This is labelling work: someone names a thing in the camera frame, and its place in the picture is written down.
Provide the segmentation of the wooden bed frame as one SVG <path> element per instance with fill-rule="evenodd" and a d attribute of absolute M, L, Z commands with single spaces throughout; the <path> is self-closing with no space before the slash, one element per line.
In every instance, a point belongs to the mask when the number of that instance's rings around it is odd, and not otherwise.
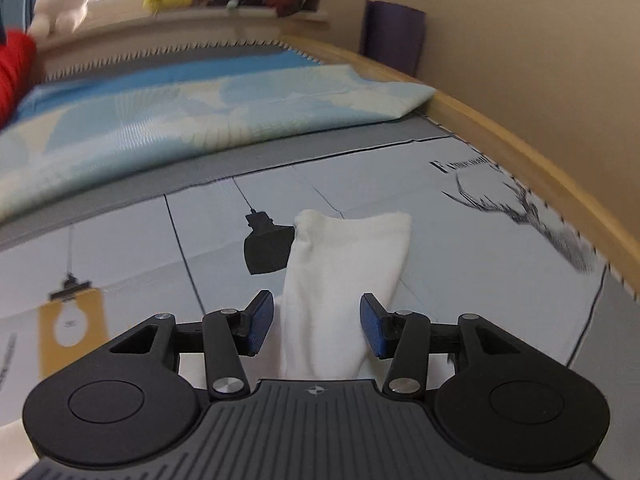
<path fill-rule="evenodd" d="M 32 81 L 60 79 L 110 63 L 166 53 L 250 44 L 293 50 L 324 64 L 348 64 L 361 77 L 375 81 L 409 81 L 409 76 L 381 63 L 307 37 L 312 28 L 311 22 L 279 20 L 272 12 L 259 9 L 176 11 L 157 16 L 137 14 L 121 22 L 98 21 L 38 44 Z M 627 292 L 638 295 L 638 240 L 563 165 L 444 92 L 437 92 L 420 111 L 438 128 L 471 144 L 539 195 L 606 259 L 614 278 Z"/>

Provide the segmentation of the red folded blanket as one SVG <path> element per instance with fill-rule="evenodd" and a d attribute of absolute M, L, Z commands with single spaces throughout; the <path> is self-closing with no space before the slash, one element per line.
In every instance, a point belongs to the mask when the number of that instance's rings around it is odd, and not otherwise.
<path fill-rule="evenodd" d="M 35 41 L 26 32 L 10 29 L 0 54 L 0 126 L 11 119 L 30 89 L 30 77 L 37 55 Z"/>

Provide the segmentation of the grey printed bed sheet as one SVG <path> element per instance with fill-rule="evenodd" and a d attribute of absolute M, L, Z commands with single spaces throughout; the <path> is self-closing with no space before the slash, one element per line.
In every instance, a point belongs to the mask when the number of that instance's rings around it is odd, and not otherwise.
<path fill-rule="evenodd" d="M 290 224 L 404 212 L 409 255 L 393 309 L 437 323 L 463 312 L 570 365 L 639 418 L 639 301 L 613 267 L 534 193 L 432 122 L 305 134 L 184 162 L 68 200 L 1 235 L 1 420 L 40 378 L 37 316 L 67 273 L 92 284 L 108 336 L 156 312 L 181 322 L 282 292 L 250 274 L 246 215 Z"/>

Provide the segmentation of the white plush toy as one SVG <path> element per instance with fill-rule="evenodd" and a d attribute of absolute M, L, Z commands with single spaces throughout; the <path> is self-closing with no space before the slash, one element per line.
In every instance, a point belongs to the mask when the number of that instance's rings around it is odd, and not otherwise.
<path fill-rule="evenodd" d="M 70 35 L 85 21 L 89 0 L 36 0 L 27 35 L 35 42 Z"/>

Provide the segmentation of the purple board by wall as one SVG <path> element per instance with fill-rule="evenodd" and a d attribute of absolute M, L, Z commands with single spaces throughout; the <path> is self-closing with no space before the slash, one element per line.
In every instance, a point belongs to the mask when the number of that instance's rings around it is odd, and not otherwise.
<path fill-rule="evenodd" d="M 415 77 L 426 36 L 423 11 L 380 0 L 364 6 L 359 54 Z"/>

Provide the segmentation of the light blue patterned blanket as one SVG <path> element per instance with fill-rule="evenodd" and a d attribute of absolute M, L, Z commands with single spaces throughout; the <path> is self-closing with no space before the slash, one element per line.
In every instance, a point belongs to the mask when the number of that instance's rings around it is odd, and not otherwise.
<path fill-rule="evenodd" d="M 268 70 L 96 96 L 1 133 L 1 218 L 135 172 L 229 148 L 392 122 L 432 87 L 360 77 L 349 65 Z"/>

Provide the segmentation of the white t-shirt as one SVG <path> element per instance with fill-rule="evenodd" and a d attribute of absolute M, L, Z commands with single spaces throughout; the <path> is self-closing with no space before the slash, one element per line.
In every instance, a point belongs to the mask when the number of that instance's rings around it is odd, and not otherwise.
<path fill-rule="evenodd" d="M 244 262 L 248 226 L 240 212 L 177 218 L 186 262 L 206 310 L 245 307 L 256 292 L 273 293 L 276 312 L 257 356 L 243 361 L 252 385 L 261 379 L 382 380 L 360 326 L 360 298 L 370 292 L 387 309 L 413 310 L 432 321 L 442 312 L 433 289 L 418 283 L 435 253 L 419 242 L 418 216 L 384 212 L 340 218 L 306 209 L 291 221 L 295 238 L 285 269 L 253 275 Z"/>

